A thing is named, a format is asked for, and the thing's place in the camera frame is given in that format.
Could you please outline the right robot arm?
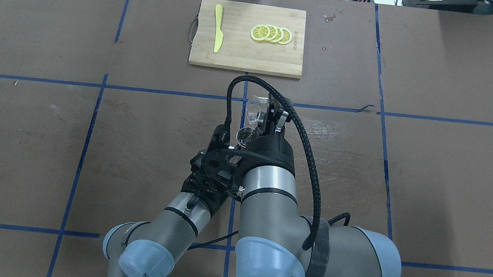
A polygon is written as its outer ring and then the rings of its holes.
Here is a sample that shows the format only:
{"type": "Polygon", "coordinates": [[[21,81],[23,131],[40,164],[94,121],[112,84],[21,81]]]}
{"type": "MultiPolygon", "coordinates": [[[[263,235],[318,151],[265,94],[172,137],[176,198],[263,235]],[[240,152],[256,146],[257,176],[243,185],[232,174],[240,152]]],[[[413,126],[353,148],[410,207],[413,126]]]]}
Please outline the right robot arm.
{"type": "Polygon", "coordinates": [[[292,170],[257,166],[243,186],[235,277],[401,277],[386,235],[300,216],[292,170]]]}

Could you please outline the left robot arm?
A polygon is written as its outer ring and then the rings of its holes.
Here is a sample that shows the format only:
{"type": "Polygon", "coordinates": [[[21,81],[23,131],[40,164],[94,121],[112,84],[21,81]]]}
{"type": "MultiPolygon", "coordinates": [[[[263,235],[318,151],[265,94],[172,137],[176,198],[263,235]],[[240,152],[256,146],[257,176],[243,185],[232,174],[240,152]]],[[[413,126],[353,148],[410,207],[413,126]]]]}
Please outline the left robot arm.
{"type": "Polygon", "coordinates": [[[107,277],[167,277],[226,199],[227,186],[204,171],[204,155],[230,148],[230,128],[216,127],[206,149],[190,161],[181,192],[152,221],[114,226],[104,237],[107,277]]]}

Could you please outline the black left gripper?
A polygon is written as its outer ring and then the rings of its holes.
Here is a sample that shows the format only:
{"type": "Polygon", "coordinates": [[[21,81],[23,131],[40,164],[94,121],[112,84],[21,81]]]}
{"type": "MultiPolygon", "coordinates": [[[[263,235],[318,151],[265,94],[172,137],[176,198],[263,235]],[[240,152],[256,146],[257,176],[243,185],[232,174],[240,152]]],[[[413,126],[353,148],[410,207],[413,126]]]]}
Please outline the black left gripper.
{"type": "Polygon", "coordinates": [[[210,212],[217,212],[226,199],[240,202],[236,184],[235,164],[230,162],[231,127],[219,124],[213,131],[209,145],[190,160],[191,174],[185,178],[181,192],[196,196],[210,212]]]}

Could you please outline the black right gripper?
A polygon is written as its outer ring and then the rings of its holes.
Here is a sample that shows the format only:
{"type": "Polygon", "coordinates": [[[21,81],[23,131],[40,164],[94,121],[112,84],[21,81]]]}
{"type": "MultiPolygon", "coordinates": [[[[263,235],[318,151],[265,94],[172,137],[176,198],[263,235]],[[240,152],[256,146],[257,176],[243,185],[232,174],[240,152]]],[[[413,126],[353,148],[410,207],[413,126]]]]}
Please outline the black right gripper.
{"type": "Polygon", "coordinates": [[[294,174],[294,153],[284,138],[285,126],[292,121],[291,112],[275,97],[268,97],[267,111],[263,119],[262,134],[255,134],[246,143],[242,171],[257,167],[273,166],[294,174]]]}

